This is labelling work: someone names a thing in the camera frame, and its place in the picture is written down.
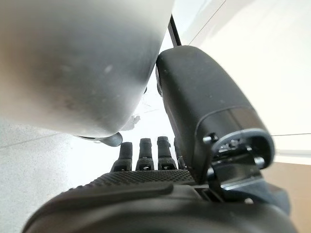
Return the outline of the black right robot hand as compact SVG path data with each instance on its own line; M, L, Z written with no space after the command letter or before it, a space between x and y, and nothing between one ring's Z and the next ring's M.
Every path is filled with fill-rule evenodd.
M159 137L158 168L129 143L112 170L41 206L25 233L294 233L287 192L265 181L271 135L246 96L192 46L163 51L157 85L175 135Z

